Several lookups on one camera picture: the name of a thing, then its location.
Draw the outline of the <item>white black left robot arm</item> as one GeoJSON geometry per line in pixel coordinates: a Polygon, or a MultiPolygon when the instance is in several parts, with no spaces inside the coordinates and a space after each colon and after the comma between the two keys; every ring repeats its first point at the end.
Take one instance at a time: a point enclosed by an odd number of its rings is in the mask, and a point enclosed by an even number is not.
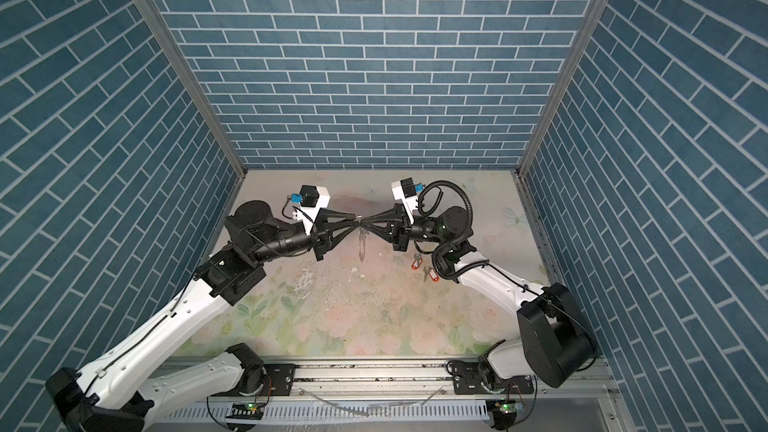
{"type": "Polygon", "coordinates": [[[155,419],[222,392],[256,396],[270,385],[263,359],[247,344],[166,377],[154,372],[196,332],[229,311],[266,276],[264,266],[355,230],[353,214],[320,209],[308,224],[275,218],[260,200],[240,205],[225,220],[227,244],[201,264],[170,302],[99,358],[64,367],[46,390],[70,431],[142,431],[155,419]]]}

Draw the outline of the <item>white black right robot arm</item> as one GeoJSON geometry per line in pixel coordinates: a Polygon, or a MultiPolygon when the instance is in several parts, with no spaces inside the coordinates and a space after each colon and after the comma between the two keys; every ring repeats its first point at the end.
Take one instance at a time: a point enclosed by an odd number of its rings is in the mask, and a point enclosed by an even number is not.
{"type": "Polygon", "coordinates": [[[557,388],[595,358],[597,345],[567,287],[536,284],[493,264],[469,242],[472,214],[467,209],[453,206],[427,217],[396,205],[359,223],[395,247],[434,243],[431,262],[440,279],[473,289],[516,317],[520,343],[501,340],[478,358],[487,389],[497,391],[528,374],[557,388]]]}

